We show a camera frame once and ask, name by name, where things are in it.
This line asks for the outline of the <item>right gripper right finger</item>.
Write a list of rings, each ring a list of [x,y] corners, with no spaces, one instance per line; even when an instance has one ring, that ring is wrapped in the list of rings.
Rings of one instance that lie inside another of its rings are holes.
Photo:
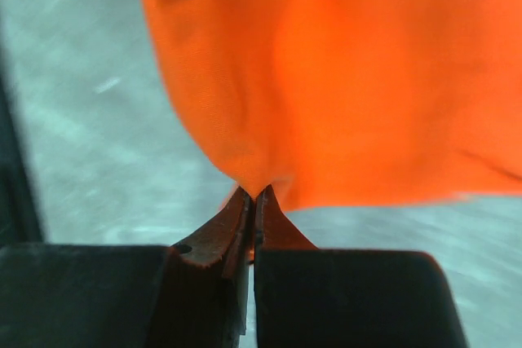
[[[255,213],[260,347],[467,346],[445,273],[428,253],[320,249],[267,187]]]

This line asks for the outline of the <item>orange t shirt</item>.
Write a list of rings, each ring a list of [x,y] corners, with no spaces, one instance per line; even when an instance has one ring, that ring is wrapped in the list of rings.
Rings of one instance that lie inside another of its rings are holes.
[[[284,209],[521,193],[521,0],[142,0],[179,119]]]

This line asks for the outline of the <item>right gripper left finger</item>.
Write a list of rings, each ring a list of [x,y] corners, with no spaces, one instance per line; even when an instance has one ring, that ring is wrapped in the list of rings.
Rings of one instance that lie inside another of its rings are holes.
[[[236,347],[246,331],[252,201],[236,191],[165,245],[1,250],[4,347]]]

